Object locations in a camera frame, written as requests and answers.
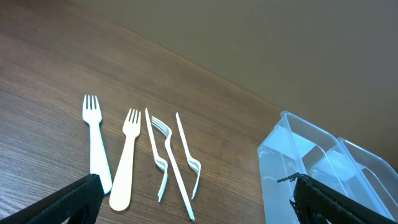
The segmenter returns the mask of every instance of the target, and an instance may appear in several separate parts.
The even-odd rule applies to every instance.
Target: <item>white plastic fork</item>
[[[155,163],[156,165],[164,171],[163,175],[163,180],[162,184],[160,185],[159,193],[157,193],[158,196],[158,201],[162,200],[162,196],[164,193],[164,189],[166,188],[166,183],[167,183],[167,162],[165,159],[162,159],[159,154],[157,153],[156,149],[156,144],[155,144],[155,138],[154,138],[154,132],[152,130],[152,125],[150,125],[150,118],[148,114],[148,108],[145,108],[145,117],[147,120],[147,127],[148,127],[148,134],[149,134],[149,139],[150,139],[150,144],[152,145],[152,152],[154,153],[154,158],[155,158]]]
[[[175,114],[175,117],[177,118],[178,130],[180,131],[181,141],[182,141],[182,145],[184,146],[185,155],[187,156],[188,165],[191,167],[191,169],[193,169],[197,173],[197,176],[198,176],[195,187],[193,188],[192,198],[191,198],[191,200],[192,200],[197,192],[201,165],[200,165],[200,162],[197,161],[196,159],[192,158],[191,154],[189,153],[187,140],[185,139],[184,130],[182,129],[182,124],[181,124],[181,120],[180,120],[180,116],[178,115],[178,112]]]
[[[91,96],[90,99],[90,95],[85,95],[81,116],[90,127],[90,173],[99,175],[104,193],[107,194],[112,189],[112,178],[101,137],[102,115],[97,96]]]
[[[170,162],[172,163],[172,167],[174,170],[175,178],[178,183],[178,187],[180,188],[182,199],[184,200],[185,207],[187,208],[188,215],[191,221],[195,221],[195,217],[193,216],[193,211],[191,207],[191,203],[189,202],[187,190],[185,190],[184,182],[182,181],[180,171],[178,169],[177,163],[174,159],[172,148],[170,147],[170,141],[172,138],[172,130],[164,124],[161,120],[152,117],[152,125],[155,126],[164,136],[166,136],[166,141],[164,142],[164,146],[166,148],[167,154],[169,155]]]
[[[109,205],[115,211],[123,211],[130,204],[132,187],[132,169],[134,162],[134,143],[141,130],[141,112],[131,109],[123,125],[126,142],[120,158],[118,170],[113,181]]]

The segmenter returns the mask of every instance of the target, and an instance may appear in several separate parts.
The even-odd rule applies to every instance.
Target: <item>wall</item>
[[[398,1],[78,2],[398,167]]]

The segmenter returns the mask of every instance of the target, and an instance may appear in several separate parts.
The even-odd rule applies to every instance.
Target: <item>fork handle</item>
[[[109,198],[109,205],[115,211],[123,211],[130,204],[135,141],[135,138],[126,136],[126,142],[124,143],[122,156]]]
[[[111,191],[111,172],[109,171],[99,124],[90,125],[90,173],[99,175],[105,194]]]

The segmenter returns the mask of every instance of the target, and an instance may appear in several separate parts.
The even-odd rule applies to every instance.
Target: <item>wood grain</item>
[[[264,223],[257,147],[280,109],[107,19],[65,1],[0,1],[0,219],[89,173],[84,94],[97,95],[112,178],[129,108],[172,130],[188,195],[196,173],[186,161],[175,113],[202,165],[192,201],[196,223]],[[164,137],[154,131],[161,157]],[[174,173],[161,203],[146,122],[136,141],[131,205],[109,207],[97,223],[190,223]]]

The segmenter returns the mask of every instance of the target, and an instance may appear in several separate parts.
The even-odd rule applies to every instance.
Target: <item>plastic container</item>
[[[383,204],[398,220],[398,174],[384,160],[377,155],[355,145],[354,143],[338,138],[339,142],[351,154],[358,169],[364,175],[367,184],[377,193]]]
[[[283,111],[258,149],[267,224],[299,223],[289,200],[295,182],[277,180],[307,174],[339,193],[393,220],[348,150],[330,133]]]

